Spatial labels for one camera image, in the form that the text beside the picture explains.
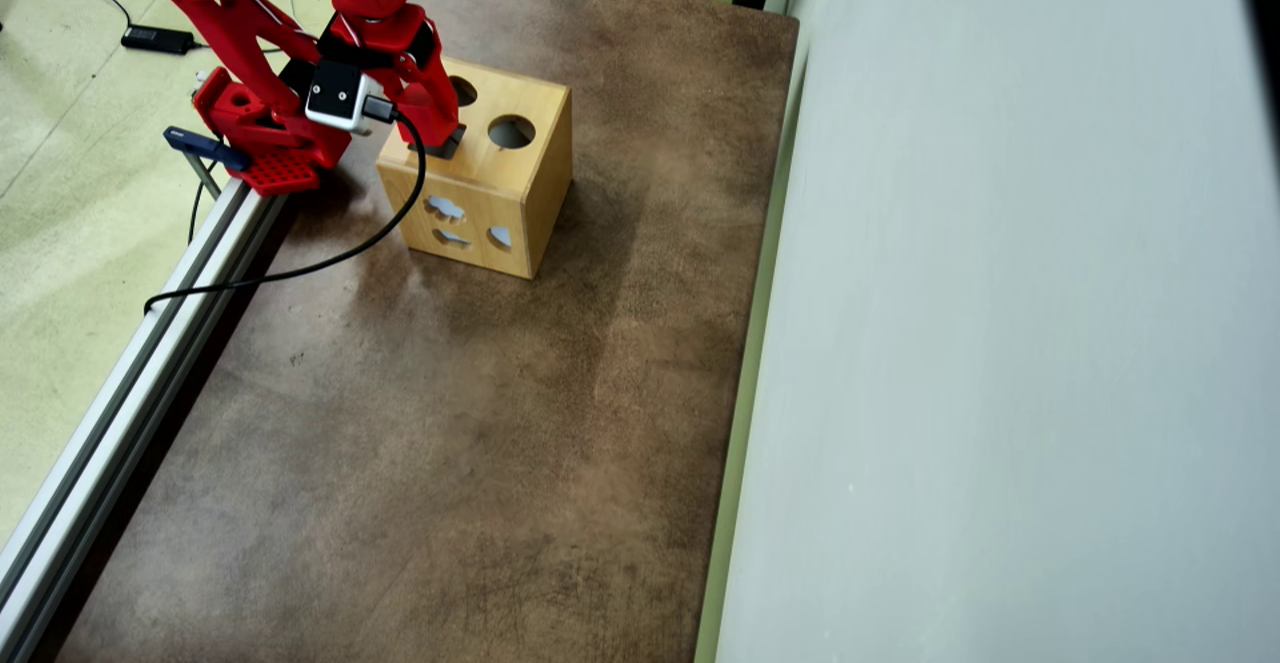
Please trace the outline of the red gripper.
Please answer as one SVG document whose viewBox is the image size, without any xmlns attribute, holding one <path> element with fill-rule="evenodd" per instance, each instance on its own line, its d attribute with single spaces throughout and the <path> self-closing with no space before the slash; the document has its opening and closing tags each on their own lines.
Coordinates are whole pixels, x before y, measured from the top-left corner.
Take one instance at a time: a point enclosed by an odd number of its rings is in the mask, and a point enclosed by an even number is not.
<svg viewBox="0 0 1280 663">
<path fill-rule="evenodd" d="M 439 147 L 457 129 L 458 99 L 440 58 L 434 22 L 417 4 L 383 19 L 335 12 L 317 38 L 324 60 L 361 69 L 393 69 L 403 90 L 397 106 L 419 131 L 425 147 Z"/>
</svg>

